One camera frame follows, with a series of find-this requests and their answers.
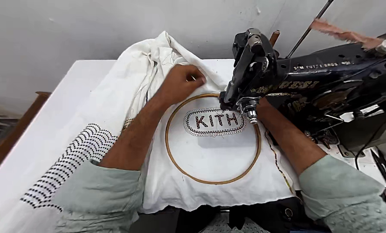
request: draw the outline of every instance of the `hairy forearm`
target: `hairy forearm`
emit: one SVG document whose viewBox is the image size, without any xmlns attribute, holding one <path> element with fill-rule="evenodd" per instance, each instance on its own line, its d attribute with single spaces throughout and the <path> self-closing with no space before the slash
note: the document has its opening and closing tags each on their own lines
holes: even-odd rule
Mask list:
<svg viewBox="0 0 386 233">
<path fill-rule="evenodd" d="M 298 174 L 326 155 L 274 107 L 259 106 L 257 111 L 258 119 L 271 132 Z"/>
<path fill-rule="evenodd" d="M 99 163 L 101 167 L 139 170 L 151 139 L 169 105 L 154 96 L 138 113 Z"/>
</svg>

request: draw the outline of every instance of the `white fabric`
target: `white fabric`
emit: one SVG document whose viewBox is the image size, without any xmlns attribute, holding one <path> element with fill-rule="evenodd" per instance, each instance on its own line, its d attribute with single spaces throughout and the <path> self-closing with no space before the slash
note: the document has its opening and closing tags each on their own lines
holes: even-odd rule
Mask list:
<svg viewBox="0 0 386 233">
<path fill-rule="evenodd" d="M 207 93 L 218 93 L 210 85 L 196 90 L 192 96 Z M 256 152 L 256 134 L 253 126 L 247 122 L 246 129 L 235 134 L 196 136 L 191 135 L 183 126 L 184 119 L 189 111 L 198 111 L 203 108 L 218 107 L 217 98 L 193 100 L 183 106 L 170 124 L 169 148 L 176 163 L 189 175 L 211 182 L 220 182 L 233 179 L 242 174 L 251 164 Z M 239 180 L 228 184 L 205 184 L 197 182 L 180 172 L 170 160 L 165 147 L 165 129 L 171 113 L 177 105 L 170 107 L 162 117 L 152 144 L 152 151 L 148 163 L 148 176 L 145 183 L 142 212 L 154 213 L 167 205 L 182 208 L 188 211 L 200 205 L 234 206 L 276 201 L 292 197 L 292 193 L 284 177 L 275 165 L 275 155 L 269 147 L 264 133 L 265 128 L 258 123 L 261 133 L 261 153 L 255 165 Z M 212 116 L 222 111 L 213 110 Z M 210 114 L 196 114 L 201 116 L 208 127 L 200 124 L 200 129 L 224 130 L 228 129 L 226 114 L 232 117 L 232 112 L 224 112 L 221 118 L 223 125 L 213 117 L 214 127 L 211 127 Z M 190 116 L 190 125 L 197 129 L 196 120 Z M 292 180 L 281 165 L 281 153 L 275 147 L 278 156 L 278 165 L 292 186 Z"/>
<path fill-rule="evenodd" d="M 166 32 L 156 39 L 130 46 L 73 119 L 57 132 L 57 139 L 47 145 L 47 153 L 39 156 L 23 174 L 18 174 L 23 177 L 23 182 L 18 184 L 9 200 L 0 202 L 0 232 L 13 232 L 11 229 L 25 232 L 25 219 L 36 218 L 40 226 L 52 225 L 52 217 L 59 207 L 51 204 L 51 195 L 64 182 L 63 177 L 66 176 L 62 174 L 71 175 L 81 164 L 79 158 L 82 161 L 89 159 L 84 155 L 100 160 L 120 135 L 124 120 L 128 124 L 137 115 L 177 63 L 196 65 L 206 76 L 207 83 L 191 96 L 218 93 L 225 88 L 223 79 Z M 261 155 L 252 170 L 236 182 L 209 185 L 183 177 L 171 163 L 164 144 L 165 125 L 175 107 L 168 109 L 160 121 L 153 138 L 151 155 L 144 166 L 148 168 L 144 170 L 144 174 L 147 174 L 145 212 L 156 212 L 167 205 L 192 210 L 202 204 L 255 204 L 292 196 L 275 165 L 274 154 L 266 140 L 262 140 Z M 260 129 L 264 139 L 262 125 Z M 284 160 L 278 150 L 277 153 L 281 166 Z M 13 206 L 14 200 L 19 199 L 22 201 L 17 201 Z"/>
</svg>

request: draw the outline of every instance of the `black sewing machine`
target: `black sewing machine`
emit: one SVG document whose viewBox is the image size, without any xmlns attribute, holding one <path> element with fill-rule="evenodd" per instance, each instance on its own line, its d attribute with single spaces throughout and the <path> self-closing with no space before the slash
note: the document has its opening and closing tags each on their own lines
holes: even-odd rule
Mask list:
<svg viewBox="0 0 386 233">
<path fill-rule="evenodd" d="M 222 110 L 239 110 L 255 124 L 259 99 L 274 95 L 289 120 L 327 147 L 342 143 L 357 152 L 386 142 L 386 38 L 373 50 L 355 43 L 281 59 L 266 36 L 248 29 L 235 36 L 232 50 L 235 69 L 220 93 Z M 384 114 L 361 112 L 375 104 Z M 347 112 L 354 115 L 349 123 L 340 118 Z"/>
</svg>

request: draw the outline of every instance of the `left hand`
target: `left hand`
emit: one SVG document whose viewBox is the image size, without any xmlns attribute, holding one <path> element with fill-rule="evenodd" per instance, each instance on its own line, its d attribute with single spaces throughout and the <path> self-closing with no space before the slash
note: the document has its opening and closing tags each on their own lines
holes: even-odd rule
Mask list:
<svg viewBox="0 0 386 233">
<path fill-rule="evenodd" d="M 169 107 L 185 100 L 194 90 L 205 83 L 205 76 L 196 66 L 175 65 L 154 97 Z"/>
</svg>

